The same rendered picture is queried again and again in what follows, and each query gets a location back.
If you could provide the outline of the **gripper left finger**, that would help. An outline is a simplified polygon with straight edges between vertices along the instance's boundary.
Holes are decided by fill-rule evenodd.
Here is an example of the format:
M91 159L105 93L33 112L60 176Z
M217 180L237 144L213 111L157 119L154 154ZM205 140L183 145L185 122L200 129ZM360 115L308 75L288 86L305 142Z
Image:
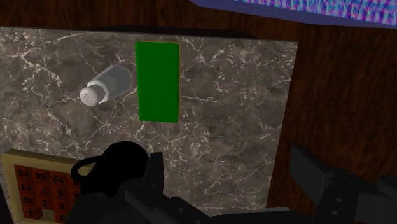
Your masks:
M152 153L143 178L124 182L109 198L103 193L82 196L67 224L217 224L180 197L167 197L161 153Z

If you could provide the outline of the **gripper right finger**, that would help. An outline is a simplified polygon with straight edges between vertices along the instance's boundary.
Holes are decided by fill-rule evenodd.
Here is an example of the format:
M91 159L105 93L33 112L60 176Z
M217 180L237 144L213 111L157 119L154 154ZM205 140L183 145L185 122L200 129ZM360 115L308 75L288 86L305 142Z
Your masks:
M317 205L312 224L397 224L397 176L369 182L293 145L289 172Z

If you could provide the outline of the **black mug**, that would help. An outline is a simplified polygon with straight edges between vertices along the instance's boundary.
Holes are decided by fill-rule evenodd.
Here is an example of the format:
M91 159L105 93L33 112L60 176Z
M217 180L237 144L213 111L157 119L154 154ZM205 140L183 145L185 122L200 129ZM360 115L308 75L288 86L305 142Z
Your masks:
M81 194L102 192L113 197L122 183L144 176L149 155L132 141L108 146L102 155L80 160L71 169L71 178L81 185Z

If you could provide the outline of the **sliding number tile puzzle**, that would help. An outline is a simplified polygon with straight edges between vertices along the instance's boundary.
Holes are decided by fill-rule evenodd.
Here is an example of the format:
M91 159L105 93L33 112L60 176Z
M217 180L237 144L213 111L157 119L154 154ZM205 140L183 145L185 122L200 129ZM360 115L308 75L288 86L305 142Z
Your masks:
M14 222L66 224L80 197L70 177L76 159L12 149L1 161Z

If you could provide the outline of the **grey shaker with white cap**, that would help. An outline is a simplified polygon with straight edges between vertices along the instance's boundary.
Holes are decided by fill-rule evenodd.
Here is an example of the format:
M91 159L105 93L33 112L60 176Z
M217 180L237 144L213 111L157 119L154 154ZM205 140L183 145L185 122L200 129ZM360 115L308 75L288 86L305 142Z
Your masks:
M80 100L86 106L94 107L130 90L131 86L131 72L119 64L113 65L103 70L81 89Z

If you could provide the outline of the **green flat rectangular block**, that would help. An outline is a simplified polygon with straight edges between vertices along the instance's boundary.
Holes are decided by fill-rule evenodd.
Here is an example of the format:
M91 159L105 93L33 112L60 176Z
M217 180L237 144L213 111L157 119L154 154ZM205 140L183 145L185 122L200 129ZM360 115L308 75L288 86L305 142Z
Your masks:
M135 49L139 119L178 122L179 44L138 41Z

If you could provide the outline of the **marble top table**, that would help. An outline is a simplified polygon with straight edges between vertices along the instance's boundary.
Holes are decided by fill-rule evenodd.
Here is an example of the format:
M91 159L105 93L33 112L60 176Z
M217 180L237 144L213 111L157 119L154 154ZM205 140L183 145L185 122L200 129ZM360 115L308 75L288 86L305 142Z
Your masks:
M142 122L137 90L91 108L80 90L136 68L136 41L181 52L178 123ZM130 140L162 151L165 193L208 215L262 210L298 45L256 39L0 27L0 151L82 159Z

